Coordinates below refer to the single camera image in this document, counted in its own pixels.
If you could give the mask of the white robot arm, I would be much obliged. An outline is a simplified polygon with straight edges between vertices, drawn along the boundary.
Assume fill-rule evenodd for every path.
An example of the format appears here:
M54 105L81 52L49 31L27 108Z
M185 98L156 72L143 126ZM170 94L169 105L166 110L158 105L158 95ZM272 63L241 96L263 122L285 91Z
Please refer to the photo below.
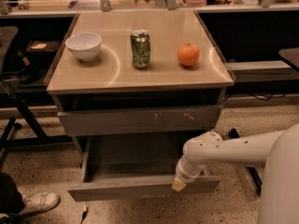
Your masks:
M230 140L215 132L188 140L178 160L172 189L192 183L211 162L263 166L258 224L299 224L299 124Z

